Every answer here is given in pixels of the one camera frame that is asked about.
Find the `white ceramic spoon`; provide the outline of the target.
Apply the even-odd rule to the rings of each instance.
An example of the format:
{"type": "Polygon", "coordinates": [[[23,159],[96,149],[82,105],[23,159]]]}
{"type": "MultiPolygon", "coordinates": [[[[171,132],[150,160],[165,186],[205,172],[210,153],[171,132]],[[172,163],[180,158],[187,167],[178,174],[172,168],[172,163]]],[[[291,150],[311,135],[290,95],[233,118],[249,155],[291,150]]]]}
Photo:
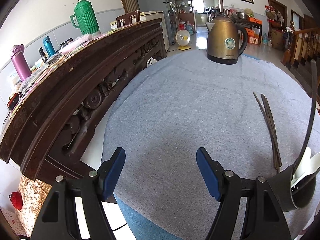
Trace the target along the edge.
{"type": "Polygon", "coordinates": [[[295,173],[293,174],[291,186],[295,186],[304,177],[316,173],[319,169],[319,165],[319,153],[311,156],[311,148],[307,147],[295,173]]]}

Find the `white chest freezer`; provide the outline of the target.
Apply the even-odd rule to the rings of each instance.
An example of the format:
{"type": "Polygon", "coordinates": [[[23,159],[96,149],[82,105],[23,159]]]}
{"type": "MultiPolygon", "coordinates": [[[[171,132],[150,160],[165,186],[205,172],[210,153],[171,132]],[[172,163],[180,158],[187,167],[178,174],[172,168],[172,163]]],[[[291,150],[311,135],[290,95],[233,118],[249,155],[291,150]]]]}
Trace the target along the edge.
{"type": "Polygon", "coordinates": [[[161,10],[140,12],[139,23],[140,22],[153,22],[161,27],[163,44],[164,44],[165,51],[167,52],[170,47],[170,42],[169,42],[169,35],[167,31],[167,25],[165,22],[164,12],[161,10]]]}

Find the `small white electric fan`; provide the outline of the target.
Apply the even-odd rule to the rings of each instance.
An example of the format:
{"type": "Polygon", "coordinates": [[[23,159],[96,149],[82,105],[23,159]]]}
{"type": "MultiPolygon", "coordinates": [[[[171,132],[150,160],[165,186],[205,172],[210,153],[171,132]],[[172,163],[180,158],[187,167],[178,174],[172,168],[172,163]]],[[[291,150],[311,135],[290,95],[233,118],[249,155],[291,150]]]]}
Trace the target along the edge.
{"type": "Polygon", "coordinates": [[[190,43],[190,33],[189,31],[182,29],[179,30],[176,35],[176,42],[178,44],[178,50],[184,51],[191,48],[190,43]]]}

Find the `small black bottle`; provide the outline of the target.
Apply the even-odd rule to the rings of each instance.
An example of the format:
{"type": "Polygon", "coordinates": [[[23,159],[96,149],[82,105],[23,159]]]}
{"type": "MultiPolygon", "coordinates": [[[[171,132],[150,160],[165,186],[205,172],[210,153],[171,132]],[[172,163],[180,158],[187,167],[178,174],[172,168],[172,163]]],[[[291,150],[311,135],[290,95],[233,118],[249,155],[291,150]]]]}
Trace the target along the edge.
{"type": "Polygon", "coordinates": [[[48,57],[46,56],[44,50],[42,48],[38,49],[39,54],[41,55],[41,59],[44,63],[46,63],[48,61],[48,57]]]}

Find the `purple water bottle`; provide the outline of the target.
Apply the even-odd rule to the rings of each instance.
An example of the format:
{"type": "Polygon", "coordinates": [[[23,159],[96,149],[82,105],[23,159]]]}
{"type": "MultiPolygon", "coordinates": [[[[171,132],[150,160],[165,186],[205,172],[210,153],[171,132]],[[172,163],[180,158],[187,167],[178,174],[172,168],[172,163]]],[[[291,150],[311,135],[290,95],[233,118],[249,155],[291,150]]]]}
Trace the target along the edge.
{"type": "Polygon", "coordinates": [[[19,75],[21,81],[26,80],[31,76],[31,70],[26,62],[26,59],[23,55],[24,45],[14,45],[11,49],[11,61],[16,69],[17,74],[19,75]]]}

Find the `wooden stair railing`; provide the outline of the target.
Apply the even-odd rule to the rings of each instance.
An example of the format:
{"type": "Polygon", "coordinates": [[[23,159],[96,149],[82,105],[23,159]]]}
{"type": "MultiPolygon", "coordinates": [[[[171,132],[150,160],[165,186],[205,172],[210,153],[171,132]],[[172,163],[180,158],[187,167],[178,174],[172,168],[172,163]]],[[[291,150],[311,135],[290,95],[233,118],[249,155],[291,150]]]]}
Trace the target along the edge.
{"type": "Polygon", "coordinates": [[[290,21],[284,32],[286,50],[282,64],[293,74],[311,81],[311,60],[316,61],[319,81],[319,27],[300,30],[290,21]]]}

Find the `orange box on table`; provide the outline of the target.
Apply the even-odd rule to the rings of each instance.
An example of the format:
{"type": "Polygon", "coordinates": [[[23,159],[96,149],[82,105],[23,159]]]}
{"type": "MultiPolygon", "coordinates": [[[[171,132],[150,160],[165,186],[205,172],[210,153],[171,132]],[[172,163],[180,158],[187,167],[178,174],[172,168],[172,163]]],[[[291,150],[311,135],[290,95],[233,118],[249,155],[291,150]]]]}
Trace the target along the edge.
{"type": "Polygon", "coordinates": [[[252,23],[256,23],[256,24],[260,24],[260,25],[263,24],[263,22],[261,20],[254,18],[254,17],[249,17],[248,20],[249,20],[249,22],[252,22],[252,23]]]}

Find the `black utensil holder cup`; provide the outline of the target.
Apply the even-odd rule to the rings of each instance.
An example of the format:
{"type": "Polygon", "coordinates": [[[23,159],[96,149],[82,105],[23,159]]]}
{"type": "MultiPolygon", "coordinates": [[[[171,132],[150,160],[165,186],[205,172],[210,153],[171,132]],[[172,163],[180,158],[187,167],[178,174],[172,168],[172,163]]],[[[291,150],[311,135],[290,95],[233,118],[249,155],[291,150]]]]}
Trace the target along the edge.
{"type": "Polygon", "coordinates": [[[315,175],[304,177],[296,185],[298,189],[291,187],[292,177],[293,165],[290,165],[275,176],[267,178],[267,182],[284,212],[306,207],[311,202],[316,188],[315,175]]]}

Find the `green thermos jug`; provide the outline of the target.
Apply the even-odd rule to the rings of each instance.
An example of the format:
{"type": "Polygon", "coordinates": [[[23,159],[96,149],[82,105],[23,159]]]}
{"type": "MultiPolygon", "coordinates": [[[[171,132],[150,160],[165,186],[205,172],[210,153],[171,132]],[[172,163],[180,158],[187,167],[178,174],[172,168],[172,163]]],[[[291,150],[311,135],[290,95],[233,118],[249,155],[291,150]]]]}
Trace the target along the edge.
{"type": "Polygon", "coordinates": [[[100,33],[97,18],[88,0],[78,0],[74,8],[74,14],[70,16],[74,28],[80,29],[82,35],[100,33]]]}

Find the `gold electric kettle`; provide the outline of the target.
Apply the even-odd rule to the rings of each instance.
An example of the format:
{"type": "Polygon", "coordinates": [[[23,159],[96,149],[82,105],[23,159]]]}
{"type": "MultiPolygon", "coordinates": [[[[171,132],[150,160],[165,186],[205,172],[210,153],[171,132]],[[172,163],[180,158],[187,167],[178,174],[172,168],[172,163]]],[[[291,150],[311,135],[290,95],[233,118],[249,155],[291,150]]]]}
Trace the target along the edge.
{"type": "Polygon", "coordinates": [[[213,18],[207,38],[207,57],[221,64],[236,64],[247,47],[247,30],[221,12],[213,18]]]}

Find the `dark wooden side table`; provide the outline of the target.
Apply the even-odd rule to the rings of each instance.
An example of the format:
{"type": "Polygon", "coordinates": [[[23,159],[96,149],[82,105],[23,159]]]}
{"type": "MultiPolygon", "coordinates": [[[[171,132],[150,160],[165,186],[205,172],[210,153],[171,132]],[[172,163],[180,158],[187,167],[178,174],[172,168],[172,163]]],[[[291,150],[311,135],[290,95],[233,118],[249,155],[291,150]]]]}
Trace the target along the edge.
{"type": "Polygon", "coordinates": [[[237,23],[239,25],[242,25],[243,27],[247,28],[247,29],[250,29],[250,31],[248,32],[249,36],[254,36],[254,37],[257,37],[257,35],[253,34],[253,29],[258,29],[259,30],[259,36],[257,37],[258,38],[258,45],[261,45],[261,41],[262,41],[262,34],[263,34],[263,25],[260,25],[260,24],[256,24],[256,23],[252,23],[252,22],[249,22],[248,19],[246,20],[243,20],[243,19],[240,19],[240,18],[233,18],[232,21],[234,23],[237,23]]]}

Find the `wooden chair behind sideboard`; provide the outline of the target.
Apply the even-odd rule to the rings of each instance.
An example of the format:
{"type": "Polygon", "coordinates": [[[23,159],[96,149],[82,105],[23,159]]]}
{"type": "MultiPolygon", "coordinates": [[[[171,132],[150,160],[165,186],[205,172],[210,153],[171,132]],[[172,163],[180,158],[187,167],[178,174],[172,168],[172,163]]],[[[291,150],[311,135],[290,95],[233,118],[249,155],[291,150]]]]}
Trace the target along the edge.
{"type": "Polygon", "coordinates": [[[139,22],[140,21],[140,11],[139,10],[135,10],[132,12],[128,12],[124,15],[118,16],[116,18],[116,24],[117,27],[123,27],[129,24],[133,23],[133,20],[135,20],[135,22],[139,22]]]}

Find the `red round object on floor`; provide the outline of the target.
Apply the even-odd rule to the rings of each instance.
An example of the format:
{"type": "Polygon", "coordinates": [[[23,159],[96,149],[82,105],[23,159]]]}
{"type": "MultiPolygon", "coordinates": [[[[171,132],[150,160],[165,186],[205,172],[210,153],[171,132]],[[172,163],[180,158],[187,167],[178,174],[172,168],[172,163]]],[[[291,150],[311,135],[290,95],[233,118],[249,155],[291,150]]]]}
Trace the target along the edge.
{"type": "Polygon", "coordinates": [[[9,195],[9,200],[11,201],[13,207],[19,211],[23,209],[23,199],[18,191],[12,192],[9,195]]]}

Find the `dark carved wooden sideboard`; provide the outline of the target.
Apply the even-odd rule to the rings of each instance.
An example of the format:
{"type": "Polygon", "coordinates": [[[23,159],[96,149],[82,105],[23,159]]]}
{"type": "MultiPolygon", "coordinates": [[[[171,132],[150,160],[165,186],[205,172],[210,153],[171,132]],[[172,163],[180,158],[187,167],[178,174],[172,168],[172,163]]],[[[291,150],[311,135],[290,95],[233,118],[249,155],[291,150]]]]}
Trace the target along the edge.
{"type": "Polygon", "coordinates": [[[88,174],[91,168],[81,157],[95,128],[149,59],[165,58],[161,30],[153,22],[136,22],[61,57],[10,113],[1,159],[48,184],[59,175],[88,174]]]}

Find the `teal water bottle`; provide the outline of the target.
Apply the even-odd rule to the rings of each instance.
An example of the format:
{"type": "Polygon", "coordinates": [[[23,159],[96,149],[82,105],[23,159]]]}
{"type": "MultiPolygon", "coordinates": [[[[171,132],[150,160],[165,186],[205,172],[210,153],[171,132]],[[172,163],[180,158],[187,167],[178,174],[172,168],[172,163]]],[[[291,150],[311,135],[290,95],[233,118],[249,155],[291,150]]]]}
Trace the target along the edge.
{"type": "Polygon", "coordinates": [[[52,57],[56,54],[49,36],[46,36],[42,42],[49,57],[52,57]]]}

